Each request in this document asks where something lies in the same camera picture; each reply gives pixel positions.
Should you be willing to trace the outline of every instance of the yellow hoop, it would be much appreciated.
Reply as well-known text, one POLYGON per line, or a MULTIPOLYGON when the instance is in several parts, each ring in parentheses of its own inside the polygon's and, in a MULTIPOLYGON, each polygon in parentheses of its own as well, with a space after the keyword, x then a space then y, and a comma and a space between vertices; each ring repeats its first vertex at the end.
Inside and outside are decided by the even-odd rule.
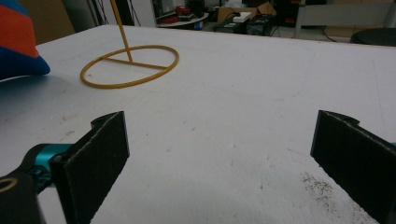
POLYGON ((87 86, 90 86, 93 88, 98 88, 98 89, 120 89, 120 88, 125 88, 125 87, 132 87, 135 85, 139 85, 139 84, 151 81, 157 77, 163 76, 164 74, 171 71, 177 65, 178 60, 179 60, 179 55, 175 49, 172 49, 172 48, 169 48, 166 46, 161 46, 161 45, 146 45, 146 46, 136 46, 136 47, 132 47, 132 48, 128 48, 128 49, 119 49, 119 50, 110 52, 108 54, 105 54, 99 58, 96 58, 93 61, 91 61, 90 63, 88 63, 87 65, 85 65, 85 67, 81 70, 80 78, 81 78, 82 82, 84 82, 87 86), (135 63, 135 62, 128 62, 128 61, 122 61, 122 60, 109 58, 116 54, 126 52, 127 50, 130 51, 130 50, 136 50, 136 49, 165 49, 165 50, 172 52, 175 55, 175 60, 169 66, 159 66, 159 65, 147 64, 147 63, 135 63), (144 78, 141 78, 141 79, 138 79, 135 81, 120 83, 120 84, 97 84, 97 83, 92 83, 92 82, 88 81, 85 78, 85 73, 88 71, 88 69, 90 67, 92 67, 96 63, 99 63, 102 60, 109 60, 109 61, 116 62, 116 63, 126 63, 129 65, 135 65, 135 66, 141 66, 141 67, 147 67, 147 68, 162 69, 162 71, 160 71, 150 77, 144 77, 144 78))
POLYGON ((79 77, 81 78, 82 82, 85 83, 87 86, 98 88, 98 89, 119 89, 119 88, 131 87, 131 86, 135 86, 135 85, 139 85, 139 84, 151 81, 157 77, 163 76, 164 74, 166 74, 170 70, 172 70, 178 63, 178 59, 179 59, 178 52, 175 49, 172 49, 172 48, 169 48, 166 46, 162 46, 162 45, 146 45, 146 46, 136 46, 136 47, 130 48, 128 45, 128 41, 126 39, 125 32, 122 27, 122 21, 120 18, 120 13, 117 8, 116 1, 110 0, 110 2, 111 2, 111 6, 113 6, 114 15, 116 16, 117 24, 119 25, 119 28, 120 28, 120 33, 121 33, 121 37, 122 37, 122 41, 124 43, 125 49, 119 49, 119 50, 110 52, 108 54, 103 55, 102 57, 94 59, 93 61, 91 61, 90 63, 85 65, 85 67, 82 68, 81 73, 79 74, 79 77), (131 54, 131 50, 135 50, 135 49, 165 49, 165 50, 168 50, 168 51, 174 53, 175 60, 169 66, 160 66, 160 65, 148 64, 148 63, 135 63, 132 59, 132 54, 131 54), (109 58, 113 55, 123 53, 123 52, 127 53, 128 61, 109 58), (150 77, 144 77, 144 78, 138 79, 136 81, 120 83, 120 84, 97 84, 97 83, 92 83, 92 82, 88 81, 85 78, 85 73, 87 72, 87 70, 90 67, 92 67, 94 64, 96 64, 102 60, 108 60, 108 61, 112 61, 115 63, 126 63, 129 65, 135 65, 135 66, 141 66, 141 67, 147 67, 147 68, 160 69, 161 71, 159 73, 156 73, 156 74, 150 76, 150 77))

